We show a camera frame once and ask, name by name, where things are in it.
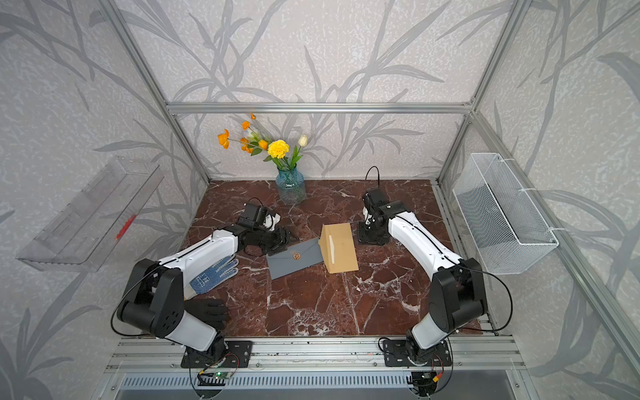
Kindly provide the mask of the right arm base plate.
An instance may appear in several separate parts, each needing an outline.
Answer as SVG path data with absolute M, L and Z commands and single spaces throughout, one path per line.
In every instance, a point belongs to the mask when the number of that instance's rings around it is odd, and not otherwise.
M 429 349 L 423 349 L 405 339 L 382 337 L 378 340 L 378 349 L 384 356 L 386 367 L 446 368 L 453 365 L 447 341 L 440 341 Z

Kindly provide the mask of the brown kraft envelope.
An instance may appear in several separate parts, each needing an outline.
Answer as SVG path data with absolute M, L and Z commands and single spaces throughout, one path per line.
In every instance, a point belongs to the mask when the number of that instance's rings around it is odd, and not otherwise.
M 349 223 L 323 225 L 318 241 L 330 274 L 358 271 L 358 260 Z

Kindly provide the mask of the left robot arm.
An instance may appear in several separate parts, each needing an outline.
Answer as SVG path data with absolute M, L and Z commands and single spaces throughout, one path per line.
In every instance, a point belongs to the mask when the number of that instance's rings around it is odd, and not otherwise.
M 236 223 L 174 255 L 138 261 L 112 317 L 215 360 L 222 358 L 228 351 L 222 333 L 228 310 L 219 300 L 195 298 L 237 273 L 237 253 L 251 247 L 262 255 L 285 250 L 295 236 L 280 220 L 265 206 L 246 203 Z

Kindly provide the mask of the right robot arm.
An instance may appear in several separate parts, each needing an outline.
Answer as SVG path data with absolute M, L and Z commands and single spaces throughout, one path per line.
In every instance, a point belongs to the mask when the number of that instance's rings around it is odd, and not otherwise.
M 383 246 L 396 239 L 423 267 L 430 279 L 428 314 L 408 331 L 407 352 L 421 363 L 456 329 L 486 312 L 483 271 L 477 260 L 449 250 L 400 201 L 388 201 L 381 188 L 363 195 L 364 220 L 358 241 Z

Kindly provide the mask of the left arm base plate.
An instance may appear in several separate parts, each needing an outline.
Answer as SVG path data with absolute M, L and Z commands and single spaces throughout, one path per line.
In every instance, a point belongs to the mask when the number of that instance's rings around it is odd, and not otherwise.
M 249 340 L 218 341 L 207 351 L 187 348 L 181 361 L 181 367 L 191 369 L 214 366 L 247 368 L 252 349 L 253 342 Z

